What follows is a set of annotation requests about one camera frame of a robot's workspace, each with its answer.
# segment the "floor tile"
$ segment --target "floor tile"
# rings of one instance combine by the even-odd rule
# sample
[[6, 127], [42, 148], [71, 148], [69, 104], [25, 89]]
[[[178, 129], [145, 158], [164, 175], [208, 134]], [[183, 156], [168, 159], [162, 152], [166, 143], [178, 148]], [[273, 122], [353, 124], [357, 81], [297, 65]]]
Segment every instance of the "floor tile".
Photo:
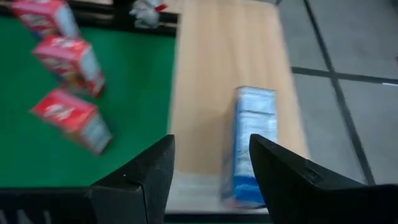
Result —
[[365, 183], [330, 79], [299, 74], [294, 77], [311, 159], [321, 166]]
[[326, 70], [303, 1], [283, 0], [279, 13], [291, 66]]
[[398, 87], [340, 83], [376, 183], [398, 183]]
[[309, 0], [337, 72], [398, 78], [398, 12], [389, 0]]

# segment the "blue and white box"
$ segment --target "blue and white box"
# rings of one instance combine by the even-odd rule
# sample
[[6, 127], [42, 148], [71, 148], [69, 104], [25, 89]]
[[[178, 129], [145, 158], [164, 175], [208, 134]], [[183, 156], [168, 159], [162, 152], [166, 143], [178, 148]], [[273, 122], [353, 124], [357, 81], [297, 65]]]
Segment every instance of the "blue and white box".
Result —
[[236, 90], [233, 148], [223, 153], [221, 198], [232, 207], [264, 205], [250, 160], [251, 134], [277, 142], [276, 91], [248, 86]]

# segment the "wooden surface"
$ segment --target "wooden surface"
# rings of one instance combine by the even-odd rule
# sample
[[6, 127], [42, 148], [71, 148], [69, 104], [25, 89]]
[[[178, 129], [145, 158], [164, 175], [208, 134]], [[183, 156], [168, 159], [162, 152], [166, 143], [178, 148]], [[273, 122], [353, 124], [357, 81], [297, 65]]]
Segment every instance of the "wooden surface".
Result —
[[170, 133], [175, 168], [219, 174], [231, 147], [234, 90], [277, 91], [279, 144], [308, 157], [277, 8], [250, 0], [183, 0]]
[[167, 5], [164, 12], [180, 14], [182, 12], [182, 4], [184, 0], [163, 0], [163, 3]]

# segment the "cereal box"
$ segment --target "cereal box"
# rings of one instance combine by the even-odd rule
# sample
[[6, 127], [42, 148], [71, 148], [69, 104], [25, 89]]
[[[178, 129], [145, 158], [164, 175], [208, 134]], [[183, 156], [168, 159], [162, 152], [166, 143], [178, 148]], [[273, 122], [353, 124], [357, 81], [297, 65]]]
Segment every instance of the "cereal box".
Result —
[[50, 35], [36, 46], [33, 54], [57, 76], [60, 88], [94, 97], [100, 95], [104, 76], [91, 44]]
[[80, 36], [69, 5], [62, 0], [15, 0], [14, 14], [42, 40], [47, 35], [62, 35], [77, 39]]
[[96, 155], [112, 138], [95, 105], [60, 89], [47, 94], [31, 112]]

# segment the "green table surface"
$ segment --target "green table surface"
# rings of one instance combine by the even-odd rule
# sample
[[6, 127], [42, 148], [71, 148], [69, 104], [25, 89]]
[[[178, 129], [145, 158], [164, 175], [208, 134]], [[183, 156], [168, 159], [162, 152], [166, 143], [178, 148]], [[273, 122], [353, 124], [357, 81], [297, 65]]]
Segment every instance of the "green table surface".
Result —
[[31, 54], [22, 24], [0, 17], [0, 187], [83, 187], [167, 133], [175, 39], [81, 28], [106, 79], [96, 104], [114, 139], [101, 156], [65, 139], [28, 111], [57, 85]]

